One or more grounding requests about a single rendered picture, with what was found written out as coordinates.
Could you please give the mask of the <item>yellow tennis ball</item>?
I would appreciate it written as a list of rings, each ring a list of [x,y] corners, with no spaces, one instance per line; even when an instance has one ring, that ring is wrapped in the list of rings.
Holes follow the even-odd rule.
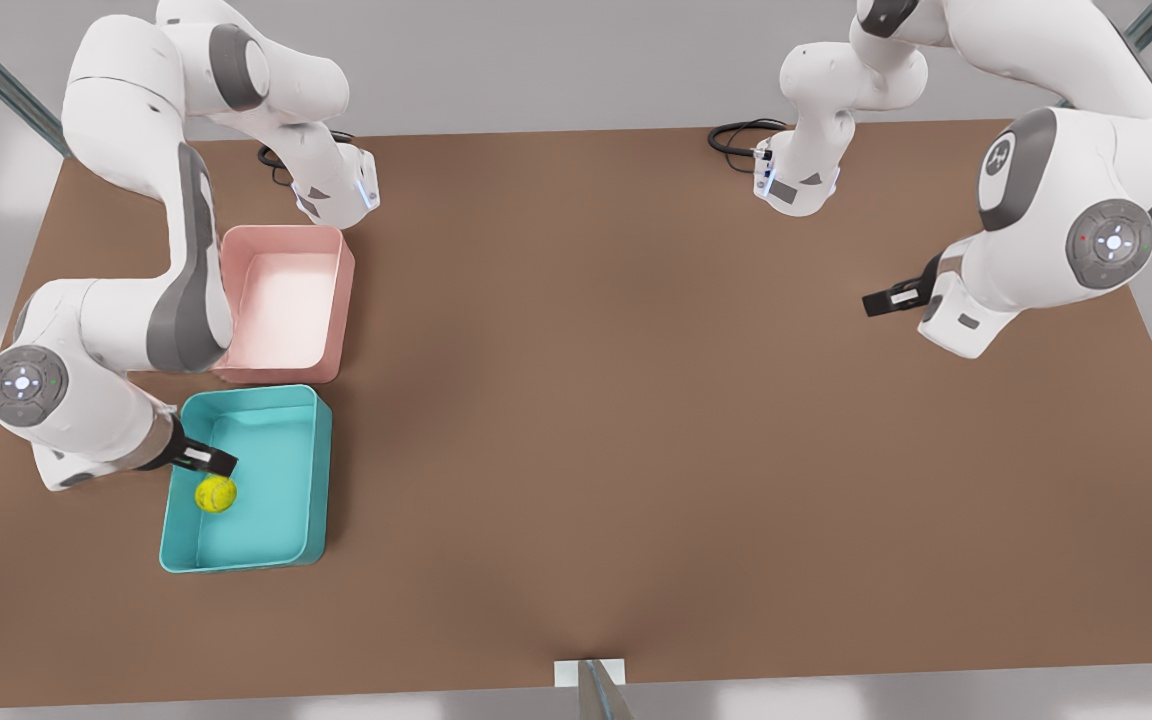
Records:
[[[195,503],[202,511],[227,511],[236,501],[237,486],[229,477],[209,473],[195,488]]]

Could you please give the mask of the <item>teal plastic bin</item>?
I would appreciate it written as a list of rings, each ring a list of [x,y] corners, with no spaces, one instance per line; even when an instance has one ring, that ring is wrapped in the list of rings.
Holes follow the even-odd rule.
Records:
[[[204,511],[205,473],[174,468],[159,551],[169,573],[312,564],[323,556],[332,464],[332,410],[314,388],[266,386],[198,393],[180,410],[185,434],[238,462],[236,501]]]

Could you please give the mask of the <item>pink plastic bin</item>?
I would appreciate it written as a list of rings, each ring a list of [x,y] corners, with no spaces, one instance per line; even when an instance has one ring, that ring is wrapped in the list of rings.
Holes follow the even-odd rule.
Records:
[[[329,225],[237,225],[220,247],[233,338],[211,367],[248,386],[338,378],[355,255]]]

